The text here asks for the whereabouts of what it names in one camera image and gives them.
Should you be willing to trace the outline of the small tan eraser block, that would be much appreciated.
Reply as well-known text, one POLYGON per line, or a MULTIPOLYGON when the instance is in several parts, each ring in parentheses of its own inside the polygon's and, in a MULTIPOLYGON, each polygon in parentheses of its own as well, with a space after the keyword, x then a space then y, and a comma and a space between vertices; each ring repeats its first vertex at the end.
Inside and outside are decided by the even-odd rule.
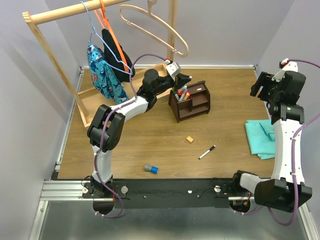
POLYGON ((188 142, 190 142, 190 143, 192 143, 192 142, 194 141, 194 139, 193 139, 191 136, 188 136, 188 137, 186 138, 186 140, 187 140, 188 142))

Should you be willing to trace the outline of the black cap whiteboard marker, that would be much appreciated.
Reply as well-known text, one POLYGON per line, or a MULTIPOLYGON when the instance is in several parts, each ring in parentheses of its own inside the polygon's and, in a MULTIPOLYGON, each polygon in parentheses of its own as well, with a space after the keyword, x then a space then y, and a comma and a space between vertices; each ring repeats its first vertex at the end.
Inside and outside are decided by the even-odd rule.
POLYGON ((212 147, 210 147, 207 151, 205 151, 202 155, 198 157, 198 160, 201 160, 203 157, 205 157, 209 152, 211 152, 215 148, 216 148, 216 145, 213 145, 212 147))

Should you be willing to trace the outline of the pink black highlighter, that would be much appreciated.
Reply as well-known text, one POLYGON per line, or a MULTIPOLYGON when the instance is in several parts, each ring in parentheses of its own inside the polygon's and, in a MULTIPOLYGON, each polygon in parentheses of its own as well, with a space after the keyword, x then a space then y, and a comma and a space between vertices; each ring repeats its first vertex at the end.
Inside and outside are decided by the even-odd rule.
POLYGON ((189 98, 190 98, 190 93, 187 91, 184 99, 187 100, 189 98))

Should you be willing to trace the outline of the green cap white marker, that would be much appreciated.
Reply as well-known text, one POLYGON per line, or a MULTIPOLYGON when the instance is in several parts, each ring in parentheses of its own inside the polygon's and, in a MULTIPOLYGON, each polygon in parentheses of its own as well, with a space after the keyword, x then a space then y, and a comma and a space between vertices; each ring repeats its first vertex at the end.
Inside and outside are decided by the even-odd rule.
POLYGON ((176 97, 176 99, 179 101, 180 100, 180 96, 178 95, 178 93, 176 91, 172 91, 174 93, 174 96, 176 97))

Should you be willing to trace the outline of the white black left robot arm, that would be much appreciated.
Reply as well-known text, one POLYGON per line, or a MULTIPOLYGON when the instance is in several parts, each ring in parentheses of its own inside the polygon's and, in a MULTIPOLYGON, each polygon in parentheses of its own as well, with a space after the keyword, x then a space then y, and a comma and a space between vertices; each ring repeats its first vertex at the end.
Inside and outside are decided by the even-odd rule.
POLYGON ((157 95, 168 89, 181 89, 192 80, 183 73, 159 76, 155 69, 144 73, 142 85, 132 99, 115 106, 102 104, 87 130, 94 155, 94 169, 90 178, 93 191, 101 198, 107 197, 111 189, 112 150, 120 141, 124 123, 131 118, 149 111, 157 102, 157 95))

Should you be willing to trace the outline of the lavender cap white marker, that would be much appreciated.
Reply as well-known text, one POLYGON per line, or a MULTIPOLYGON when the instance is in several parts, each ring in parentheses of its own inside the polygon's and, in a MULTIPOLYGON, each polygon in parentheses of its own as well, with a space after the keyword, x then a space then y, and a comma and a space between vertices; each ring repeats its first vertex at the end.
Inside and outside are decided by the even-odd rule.
POLYGON ((183 92, 182 92, 182 94, 181 94, 181 96, 180 96, 180 99, 179 99, 180 102, 184 100, 187 91, 188 91, 187 88, 184 88, 184 89, 183 89, 183 92))

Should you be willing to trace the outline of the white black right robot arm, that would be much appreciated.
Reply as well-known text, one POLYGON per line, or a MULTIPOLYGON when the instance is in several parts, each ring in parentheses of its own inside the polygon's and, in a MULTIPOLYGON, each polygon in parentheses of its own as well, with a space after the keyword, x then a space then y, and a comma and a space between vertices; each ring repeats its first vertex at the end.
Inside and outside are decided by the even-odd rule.
POLYGON ((301 167, 300 140, 305 122, 304 108, 297 104, 306 76, 287 70, 276 76, 261 72, 250 95, 267 103, 275 133, 275 160, 270 179, 239 170, 232 178, 230 191, 241 196, 250 192, 256 204, 293 213, 312 197, 305 185, 301 167))

